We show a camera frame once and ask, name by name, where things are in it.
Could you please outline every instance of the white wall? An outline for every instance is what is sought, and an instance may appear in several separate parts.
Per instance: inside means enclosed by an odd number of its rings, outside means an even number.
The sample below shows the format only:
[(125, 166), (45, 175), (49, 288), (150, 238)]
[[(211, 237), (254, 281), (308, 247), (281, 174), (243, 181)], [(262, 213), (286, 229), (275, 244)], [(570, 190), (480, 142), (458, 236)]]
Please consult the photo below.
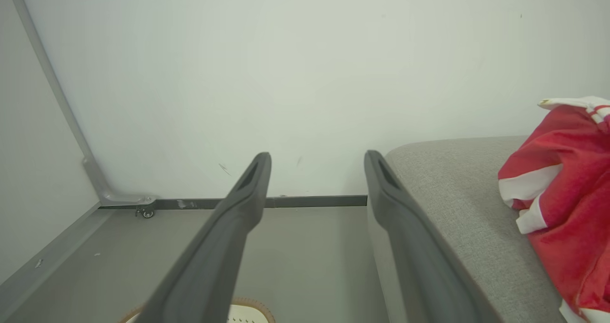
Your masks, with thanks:
[(0, 0), (0, 283), (98, 202), (82, 159), (13, 2)]
[(609, 0), (26, 2), (124, 192), (223, 197), (270, 151), (270, 195), (365, 193), (367, 149), (528, 134), (610, 85)]

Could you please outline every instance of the red and white clothing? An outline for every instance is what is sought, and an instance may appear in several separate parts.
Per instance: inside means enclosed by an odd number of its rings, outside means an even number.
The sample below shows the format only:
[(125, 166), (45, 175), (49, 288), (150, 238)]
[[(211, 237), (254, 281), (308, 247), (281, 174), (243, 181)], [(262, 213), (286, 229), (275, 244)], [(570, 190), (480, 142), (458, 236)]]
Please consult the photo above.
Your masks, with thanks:
[(498, 173), (568, 321), (610, 322), (610, 101), (547, 99), (540, 126)]

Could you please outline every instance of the floor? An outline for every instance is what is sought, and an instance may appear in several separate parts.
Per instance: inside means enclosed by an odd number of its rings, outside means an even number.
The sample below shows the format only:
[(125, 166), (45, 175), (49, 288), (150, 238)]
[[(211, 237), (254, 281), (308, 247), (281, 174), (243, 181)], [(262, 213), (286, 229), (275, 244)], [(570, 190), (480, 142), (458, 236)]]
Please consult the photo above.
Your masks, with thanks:
[[(112, 323), (144, 303), (211, 211), (117, 211), (8, 320)], [(388, 322), (365, 207), (270, 208), (248, 235), (235, 297), (282, 322)]]

